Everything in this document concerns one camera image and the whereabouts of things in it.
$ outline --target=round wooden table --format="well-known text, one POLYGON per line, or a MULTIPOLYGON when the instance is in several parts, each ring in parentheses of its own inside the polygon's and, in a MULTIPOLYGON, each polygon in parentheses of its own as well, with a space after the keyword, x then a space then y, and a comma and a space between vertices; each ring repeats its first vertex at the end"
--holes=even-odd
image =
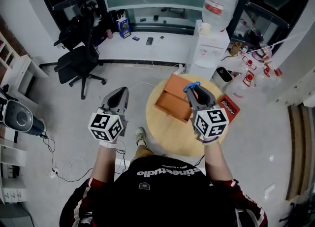
MULTIPOLYGON (((189 74, 183 74, 181 77, 191 82, 199 81, 201 86, 210 91, 217 100, 222 96, 222 92, 209 80, 189 74)), ((181 122, 154 106, 167 80, 163 80, 153 89, 147 102, 146 118, 150 133, 161 147, 173 154, 191 157, 202 156, 204 146, 196 139, 197 135, 193 132, 191 121, 181 122)), ((220 143, 225 138, 227 130, 228 128, 224 135, 219 138, 220 143)))

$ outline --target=sneaker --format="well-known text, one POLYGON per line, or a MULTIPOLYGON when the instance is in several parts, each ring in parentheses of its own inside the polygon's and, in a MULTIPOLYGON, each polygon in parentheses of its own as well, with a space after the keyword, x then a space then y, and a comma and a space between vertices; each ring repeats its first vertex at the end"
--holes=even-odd
POLYGON ((146 132, 142 127, 138 127, 136 130, 136 144, 138 145, 139 140, 143 140, 144 144, 147 146, 146 142, 146 132))
POLYGON ((43 125, 44 125, 44 132, 46 132, 47 131, 47 126, 46 126, 46 123, 45 123, 44 119, 40 118, 38 120, 43 123, 43 125))

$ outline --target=black chair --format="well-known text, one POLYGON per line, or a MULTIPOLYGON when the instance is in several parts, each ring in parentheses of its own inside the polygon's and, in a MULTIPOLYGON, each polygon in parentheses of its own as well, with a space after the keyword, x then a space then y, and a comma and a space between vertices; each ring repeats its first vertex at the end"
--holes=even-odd
POLYGON ((87 78, 100 80, 102 85, 106 84, 104 78, 90 74, 90 72, 98 65, 103 63, 98 59, 98 53, 91 42, 93 19, 84 17, 76 25, 61 33, 59 40, 55 42, 54 46, 63 43, 70 51, 59 58, 58 64, 55 67, 55 72, 58 72, 61 84, 64 84, 73 79, 69 85, 70 87, 80 79, 82 79, 81 99, 85 99, 84 88, 87 78), (80 46, 73 49, 73 41, 82 41, 85 46, 80 46))

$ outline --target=blue object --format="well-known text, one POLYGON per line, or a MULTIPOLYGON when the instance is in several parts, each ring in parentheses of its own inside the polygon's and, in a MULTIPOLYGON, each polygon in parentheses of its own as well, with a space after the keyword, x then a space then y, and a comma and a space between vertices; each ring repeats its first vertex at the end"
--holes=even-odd
POLYGON ((126 18, 121 18, 116 21, 119 34, 122 38, 127 38, 131 35, 129 21, 126 18))
POLYGON ((194 90, 196 85, 200 85, 200 84, 201 84, 200 82, 190 83, 183 89, 183 92, 186 92, 188 88, 191 88, 192 90, 194 90))

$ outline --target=wooden box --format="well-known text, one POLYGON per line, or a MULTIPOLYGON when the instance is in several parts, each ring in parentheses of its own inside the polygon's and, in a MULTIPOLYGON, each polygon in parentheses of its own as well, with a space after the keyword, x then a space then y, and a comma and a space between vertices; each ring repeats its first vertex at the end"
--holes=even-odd
POLYGON ((172 74, 161 95, 157 99, 155 107, 170 114, 172 117, 187 123, 192 114, 192 109, 183 89, 190 83, 190 81, 172 74))

